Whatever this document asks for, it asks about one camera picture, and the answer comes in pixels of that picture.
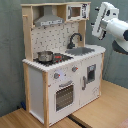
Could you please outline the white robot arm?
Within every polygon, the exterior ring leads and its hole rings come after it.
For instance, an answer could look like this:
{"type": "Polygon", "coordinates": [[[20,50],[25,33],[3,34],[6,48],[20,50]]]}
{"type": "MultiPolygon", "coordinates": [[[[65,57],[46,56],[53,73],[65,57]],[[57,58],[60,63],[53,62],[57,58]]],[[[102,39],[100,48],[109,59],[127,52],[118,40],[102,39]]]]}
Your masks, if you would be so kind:
{"type": "Polygon", "coordinates": [[[128,23],[118,19],[119,9],[108,2],[102,2],[98,8],[98,16],[92,34],[99,40],[110,33],[115,37],[113,50],[128,55],[128,23]]]}

